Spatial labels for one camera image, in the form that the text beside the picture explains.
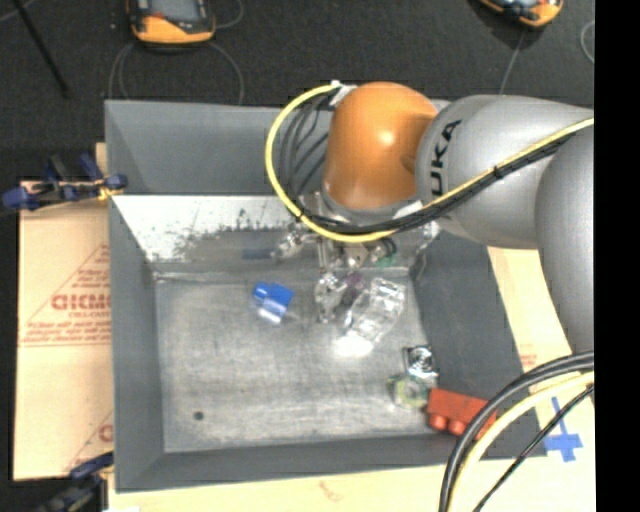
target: yellow cable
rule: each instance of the yellow cable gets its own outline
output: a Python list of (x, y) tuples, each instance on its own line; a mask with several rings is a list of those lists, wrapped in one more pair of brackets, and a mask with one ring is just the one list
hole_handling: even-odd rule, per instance
[(462, 488), (464, 481), (469, 478), (470, 469), (475, 466), (487, 448), (496, 440), (496, 438), (516, 419), (522, 416), (529, 409), (543, 400), (548, 400), (553, 395), (563, 393), (565, 391), (571, 391), (577, 388), (583, 388), (584, 386), (594, 382), (594, 372), (585, 373), (578, 377), (552, 384), (529, 397), (525, 398), (521, 402), (511, 407), (502, 416), (500, 416), (495, 423), (493, 423), (487, 431), (482, 435), (478, 442), (471, 448), (467, 454), (463, 465), (458, 473), (456, 483), (451, 490), (451, 497), (449, 500), (448, 510), (455, 511), (457, 507), (456, 499), (459, 495), (459, 489)]
[[(284, 203), (284, 205), (287, 207), (287, 209), (297, 219), (300, 219), (300, 221), (305, 226), (307, 226), (309, 229), (311, 229), (315, 233), (317, 233), (317, 234), (319, 234), (321, 236), (324, 236), (325, 238), (328, 238), (330, 240), (334, 240), (336, 242), (344, 242), (344, 243), (373, 242), (375, 240), (380, 240), (381, 238), (384, 238), (384, 237), (387, 237), (389, 235), (392, 235), (398, 230), (397, 229), (392, 229), (392, 230), (377, 231), (377, 232), (374, 232), (374, 233), (367, 233), (367, 234), (349, 235), (349, 234), (336, 233), (334, 231), (331, 231), (329, 229), (326, 229), (326, 228), (323, 228), (322, 226), (317, 225), (309, 217), (304, 215), (302, 213), (302, 210), (300, 208), (298, 208), (298, 206), (289, 198), (287, 193), (282, 188), (282, 185), (280, 185), (280, 182), (278, 181), (278, 177), (277, 177), (276, 171), (275, 171), (274, 166), (273, 166), (273, 146), (274, 146), (274, 143), (275, 143), (275, 140), (276, 140), (276, 135), (278, 134), (278, 131), (280, 130), (280, 127), (282, 126), (282, 123), (287, 118), (287, 116), (289, 116), (289, 114), (291, 114), (291, 112), (293, 112), (296, 108), (298, 108), (300, 105), (302, 105), (305, 101), (308, 101), (309, 99), (313, 98), (314, 96), (319, 96), (320, 94), (325, 94), (325, 93), (328, 93), (330, 91), (333, 91), (334, 89), (337, 89), (339, 87), (342, 87), (342, 84), (340, 84), (340, 83), (331, 83), (331, 84), (328, 84), (328, 85), (321, 85), (319, 87), (311, 89), (311, 90), (301, 94), (297, 98), (295, 98), (291, 103), (289, 103), (278, 114), (278, 116), (276, 117), (275, 121), (271, 125), (271, 129), (269, 130), (269, 134), (267, 135), (267, 141), (266, 141), (266, 144), (265, 144), (265, 166), (266, 166), (266, 169), (267, 169), (267, 177), (269, 178), (269, 182), (271, 183), (271, 186), (272, 186), (273, 190), (275, 191), (276, 195)], [(505, 166), (511, 164), (512, 162), (514, 162), (515, 160), (519, 159), (519, 158), (525, 157), (528, 154), (531, 154), (531, 153), (537, 151), (538, 149), (540, 149), (540, 148), (542, 148), (542, 147), (544, 147), (544, 146), (546, 146), (548, 144), (552, 144), (553, 142), (556, 142), (556, 141), (558, 141), (558, 140), (560, 140), (560, 139), (562, 139), (564, 137), (567, 137), (568, 135), (571, 135), (572, 133), (575, 133), (575, 132), (577, 132), (577, 131), (579, 131), (579, 130), (581, 130), (583, 128), (586, 128), (587, 126), (590, 126), (590, 125), (594, 124), (594, 122), (595, 122), (594, 118), (591, 117), (589, 119), (585, 119), (583, 121), (579, 121), (579, 122), (577, 122), (577, 123), (575, 123), (575, 124), (573, 124), (571, 126), (563, 128), (561, 130), (558, 130), (557, 132), (549, 135), (548, 137), (545, 137), (544, 139), (541, 139), (540, 141), (531, 144), (529, 147), (527, 147), (526, 149), (516, 153), (515, 155), (510, 156), (508, 158), (505, 158), (497, 166), (491, 167), (491, 168), (485, 170), (484, 172), (478, 174), (474, 178), (471, 178), (470, 180), (466, 181), (465, 183), (459, 185), (455, 189), (450, 190), (446, 194), (444, 194), (444, 195), (438, 197), (437, 199), (429, 202), (428, 204), (424, 205), (420, 210), (426, 210), (427, 208), (430, 208), (432, 206), (435, 206), (437, 204), (440, 204), (440, 203), (446, 201), (447, 199), (449, 199), (454, 194), (457, 194), (457, 193), (461, 192), (465, 188), (467, 188), (467, 187), (469, 187), (471, 185), (474, 185), (478, 181), (482, 180), (486, 176), (488, 176), (491, 173), (493, 173), (496, 167), (498, 167), (498, 168), (505, 167)]]

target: transparent object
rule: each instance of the transparent object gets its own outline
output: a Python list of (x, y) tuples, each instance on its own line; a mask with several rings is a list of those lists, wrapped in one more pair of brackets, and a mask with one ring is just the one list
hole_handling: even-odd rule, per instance
[(345, 318), (345, 338), (379, 342), (395, 325), (404, 309), (406, 287), (381, 277), (355, 300)]

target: gray bin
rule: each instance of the gray bin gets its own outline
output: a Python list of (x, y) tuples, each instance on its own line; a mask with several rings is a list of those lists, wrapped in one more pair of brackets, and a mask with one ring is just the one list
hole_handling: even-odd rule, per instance
[[(314, 251), (268, 258), (290, 221), (264, 174), (277, 113), (106, 103), (109, 172), (130, 180), (110, 206), (119, 491), (443, 463), (455, 438), (388, 396), (402, 347), (430, 343), (441, 386), (482, 398), (522, 372), (486, 248), (446, 233), (419, 280), (416, 232), (396, 265), (364, 271), (406, 285), (406, 306), (368, 356), (336, 356), (337, 327), (315, 321)], [(295, 292), (279, 327), (252, 310), (258, 280)], [(491, 454), (535, 428), (526, 417)]]

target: blue tape cross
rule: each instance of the blue tape cross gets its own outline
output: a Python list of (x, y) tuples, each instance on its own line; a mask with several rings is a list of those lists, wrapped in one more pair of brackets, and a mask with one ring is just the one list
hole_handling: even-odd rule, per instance
[[(553, 408), (556, 413), (558, 413), (560, 411), (558, 399), (554, 396), (551, 401), (553, 402)], [(559, 450), (563, 462), (572, 462), (576, 460), (573, 450), (582, 448), (582, 441), (580, 441), (578, 434), (569, 434), (567, 432), (567, 426), (564, 424), (564, 420), (560, 420), (558, 426), (560, 427), (560, 434), (547, 436), (544, 440), (544, 447), (547, 451)]]

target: small metal object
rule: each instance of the small metal object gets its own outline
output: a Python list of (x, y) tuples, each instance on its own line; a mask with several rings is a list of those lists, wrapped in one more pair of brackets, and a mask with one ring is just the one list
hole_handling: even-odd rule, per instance
[(427, 268), (427, 248), (431, 245), (438, 235), (442, 231), (440, 225), (434, 220), (431, 221), (424, 226), (422, 226), (422, 243), (416, 249), (416, 262), (418, 263), (418, 272), (416, 274), (416, 279), (422, 279), (422, 274), (424, 274), (425, 269)]
[(418, 378), (425, 378), (433, 373), (433, 355), (426, 346), (407, 347), (403, 354), (407, 373)]
[(309, 229), (303, 224), (292, 223), (289, 225), (289, 232), (278, 242), (276, 248), (271, 252), (271, 257), (281, 261), (293, 258), (309, 239), (313, 239)]
[(340, 80), (332, 80), (331, 85), (339, 86), (338, 92), (333, 95), (331, 101), (329, 102), (329, 106), (336, 107), (338, 103), (340, 103), (351, 91), (354, 91), (358, 88), (357, 85), (346, 85), (340, 82)]
[(393, 403), (405, 409), (421, 409), (429, 403), (427, 383), (408, 373), (393, 375), (387, 381)]
[(438, 384), (433, 353), (426, 345), (402, 349), (404, 373), (389, 378), (387, 386), (393, 403), (407, 409), (420, 409), (429, 402), (429, 390)]

